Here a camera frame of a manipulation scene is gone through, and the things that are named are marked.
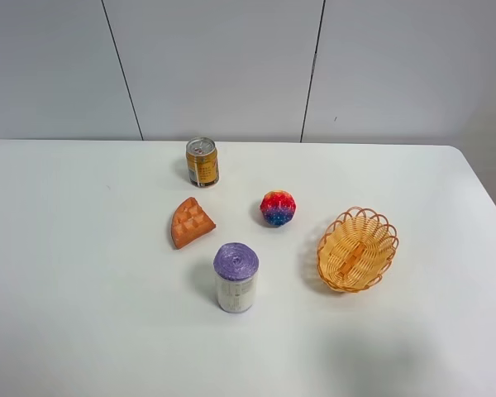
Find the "can lid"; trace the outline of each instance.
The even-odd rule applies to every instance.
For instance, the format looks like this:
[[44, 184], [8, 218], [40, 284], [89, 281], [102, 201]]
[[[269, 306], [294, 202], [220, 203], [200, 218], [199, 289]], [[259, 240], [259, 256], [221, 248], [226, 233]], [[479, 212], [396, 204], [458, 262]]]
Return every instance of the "can lid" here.
[[215, 150], [215, 142], [209, 138], [193, 138], [185, 146], [186, 152], [190, 155], [209, 155]]
[[259, 259], [248, 246], [230, 242], [218, 250], [213, 268], [225, 280], [243, 281], [259, 269]]

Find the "ball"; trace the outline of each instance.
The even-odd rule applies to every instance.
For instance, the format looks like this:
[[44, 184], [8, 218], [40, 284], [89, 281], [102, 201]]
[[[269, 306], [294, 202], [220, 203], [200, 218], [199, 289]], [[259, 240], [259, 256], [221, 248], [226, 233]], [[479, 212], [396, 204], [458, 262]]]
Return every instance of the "ball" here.
[[260, 205], [263, 218], [272, 226], [283, 226], [296, 212], [296, 203], [292, 194], [284, 190], [272, 190], [263, 197]]

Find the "orange bread slice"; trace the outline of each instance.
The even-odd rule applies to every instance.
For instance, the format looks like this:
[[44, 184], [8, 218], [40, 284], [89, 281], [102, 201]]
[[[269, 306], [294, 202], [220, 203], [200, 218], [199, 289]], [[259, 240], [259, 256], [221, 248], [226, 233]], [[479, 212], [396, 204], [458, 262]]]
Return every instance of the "orange bread slice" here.
[[171, 237], [174, 246], [182, 248], [214, 228], [215, 223], [198, 205], [195, 197], [190, 197], [174, 211]]

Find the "orange basket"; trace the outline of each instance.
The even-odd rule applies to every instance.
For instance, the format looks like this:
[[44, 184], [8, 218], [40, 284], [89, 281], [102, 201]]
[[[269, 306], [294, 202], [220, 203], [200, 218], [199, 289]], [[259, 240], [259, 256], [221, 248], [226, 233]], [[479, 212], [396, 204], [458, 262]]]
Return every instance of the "orange basket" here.
[[382, 280], [398, 247], [384, 215], [353, 207], [331, 223], [317, 245], [317, 271], [331, 289], [360, 292]]

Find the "gold can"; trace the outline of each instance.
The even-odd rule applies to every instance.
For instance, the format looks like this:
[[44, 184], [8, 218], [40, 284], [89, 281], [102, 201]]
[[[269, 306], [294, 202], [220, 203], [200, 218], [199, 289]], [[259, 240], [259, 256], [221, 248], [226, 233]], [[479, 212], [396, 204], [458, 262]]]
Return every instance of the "gold can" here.
[[189, 179], [199, 188], [218, 182], [218, 161], [215, 142], [209, 138], [193, 138], [185, 146]]

